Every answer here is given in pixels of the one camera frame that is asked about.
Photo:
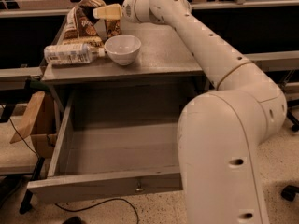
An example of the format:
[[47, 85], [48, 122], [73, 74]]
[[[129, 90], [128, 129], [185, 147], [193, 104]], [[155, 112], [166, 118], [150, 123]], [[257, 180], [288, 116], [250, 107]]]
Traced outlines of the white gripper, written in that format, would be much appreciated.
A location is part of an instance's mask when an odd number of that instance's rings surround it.
[[156, 22], [150, 11], [150, 0], [124, 0], [122, 8], [119, 4], [111, 4], [93, 10], [96, 19], [119, 20], [122, 14], [126, 20], [133, 23]]

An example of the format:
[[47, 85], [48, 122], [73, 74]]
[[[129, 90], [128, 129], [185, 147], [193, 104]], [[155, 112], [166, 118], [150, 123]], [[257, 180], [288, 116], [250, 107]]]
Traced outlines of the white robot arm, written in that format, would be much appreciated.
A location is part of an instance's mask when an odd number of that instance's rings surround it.
[[269, 224], [257, 147], [286, 118], [280, 87], [197, 20], [187, 0], [124, 0], [93, 15], [171, 26], [214, 87], [193, 98], [178, 122], [188, 223]]

